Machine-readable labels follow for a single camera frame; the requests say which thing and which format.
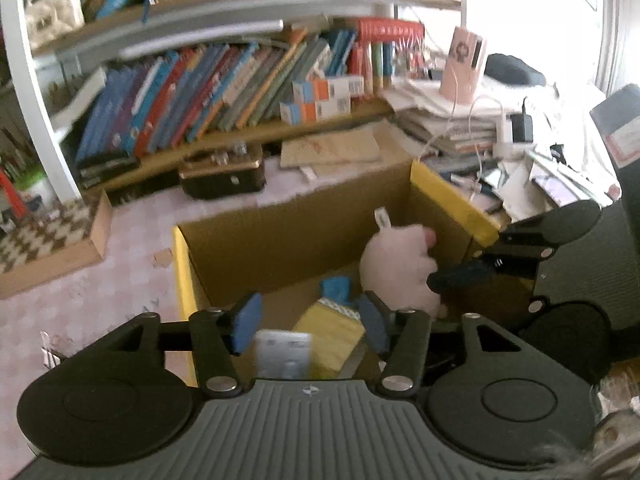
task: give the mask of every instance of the barcode label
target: barcode label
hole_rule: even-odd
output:
[[[338,113],[344,114],[349,111],[349,99],[338,99]]]
[[[363,81],[349,81],[349,94],[361,95],[364,94],[364,82]]]

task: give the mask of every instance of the black circular disc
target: black circular disc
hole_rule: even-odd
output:
[[[465,364],[429,389],[426,412],[445,440],[475,460],[527,468],[545,462],[544,445],[588,443],[591,402],[585,381],[529,346],[467,347]]]
[[[135,352],[75,356],[24,391],[17,418],[24,436],[55,460],[109,465],[169,442],[193,406],[189,388]]]

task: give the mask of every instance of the black case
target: black case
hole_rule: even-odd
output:
[[[266,184],[262,147],[199,152],[183,161],[178,175],[184,192],[199,200],[260,191]]]

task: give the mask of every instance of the white cable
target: white cable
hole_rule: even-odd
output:
[[[474,137],[473,132],[471,131],[471,115],[473,114],[474,106],[476,106],[476,103],[480,99],[491,99],[491,101],[493,101],[495,103],[498,103],[500,105],[500,120],[502,120],[502,118],[504,117],[504,106],[502,106],[502,103],[500,101],[498,101],[498,99],[496,99],[495,97],[493,97],[491,95],[487,95],[487,94],[479,95],[471,103],[471,107],[469,108],[469,115],[467,116],[466,119],[467,119],[467,126],[468,126],[468,129],[469,129],[469,138],[474,142],[474,149],[476,150],[476,157],[478,158],[478,165],[480,167],[480,169],[478,171],[478,176],[476,177],[476,187],[480,183],[480,178],[482,177],[482,157],[480,156],[480,149],[478,148],[478,141],[476,140],[476,138]],[[469,197],[469,202],[472,202],[475,197],[476,197],[476,192],[474,191],[471,194],[471,197]]]
[[[453,74],[453,81],[456,84],[456,100],[453,101],[451,114],[449,115],[449,119],[444,126],[444,132],[442,132],[441,134],[431,134],[431,139],[428,140],[428,142],[424,145],[422,151],[420,152],[420,158],[418,160],[422,160],[424,156],[432,151],[431,145],[435,140],[438,140],[439,138],[444,137],[449,133],[449,127],[451,125],[451,121],[453,120],[453,115],[456,113],[456,106],[458,105],[458,76],[456,75],[456,70],[453,67],[451,67],[451,73]]]

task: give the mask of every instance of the stack of papers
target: stack of papers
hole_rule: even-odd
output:
[[[406,80],[383,97],[396,112],[398,125],[407,133],[449,155],[488,150],[496,142],[502,108],[492,99],[474,105],[469,123],[469,105],[457,105],[440,95],[437,81]]]

